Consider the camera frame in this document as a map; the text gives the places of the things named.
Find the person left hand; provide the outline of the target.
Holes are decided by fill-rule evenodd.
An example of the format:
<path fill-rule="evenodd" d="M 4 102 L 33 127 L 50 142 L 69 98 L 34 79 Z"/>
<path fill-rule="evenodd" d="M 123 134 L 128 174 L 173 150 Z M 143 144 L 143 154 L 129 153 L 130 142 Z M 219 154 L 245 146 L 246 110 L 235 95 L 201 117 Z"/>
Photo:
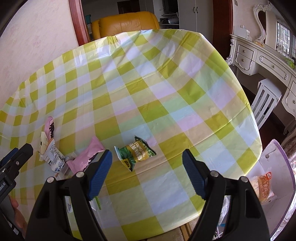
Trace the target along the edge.
<path fill-rule="evenodd" d="M 15 212 L 15 224 L 18 227 L 18 229 L 22 232 L 23 237 L 25 237 L 28 224 L 24 216 L 22 215 L 22 213 L 18 210 L 18 206 L 19 206 L 18 202 L 11 196 L 9 196 L 9 198 Z"/>

